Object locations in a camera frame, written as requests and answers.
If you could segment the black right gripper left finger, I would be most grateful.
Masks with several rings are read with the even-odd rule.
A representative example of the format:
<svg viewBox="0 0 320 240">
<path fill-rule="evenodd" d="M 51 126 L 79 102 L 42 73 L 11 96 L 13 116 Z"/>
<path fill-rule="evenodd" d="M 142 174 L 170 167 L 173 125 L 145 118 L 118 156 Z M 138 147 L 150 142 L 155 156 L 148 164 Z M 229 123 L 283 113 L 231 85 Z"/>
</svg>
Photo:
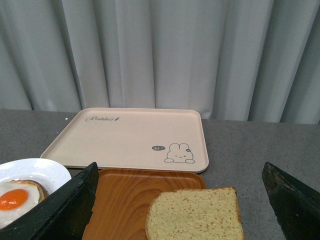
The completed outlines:
<svg viewBox="0 0 320 240">
<path fill-rule="evenodd" d="M 81 240 L 92 216 L 99 170 L 91 163 L 32 210 L 0 230 L 2 240 Z"/>
</svg>

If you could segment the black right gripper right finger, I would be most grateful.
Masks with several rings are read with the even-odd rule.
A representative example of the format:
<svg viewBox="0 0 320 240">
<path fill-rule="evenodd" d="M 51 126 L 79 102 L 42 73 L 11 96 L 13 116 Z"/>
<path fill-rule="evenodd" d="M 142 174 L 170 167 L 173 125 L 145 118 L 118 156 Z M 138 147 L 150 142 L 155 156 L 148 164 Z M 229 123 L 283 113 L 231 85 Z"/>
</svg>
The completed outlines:
<svg viewBox="0 0 320 240">
<path fill-rule="evenodd" d="M 287 240 L 320 238 L 320 193 L 266 162 L 262 180 L 277 222 Z"/>
</svg>

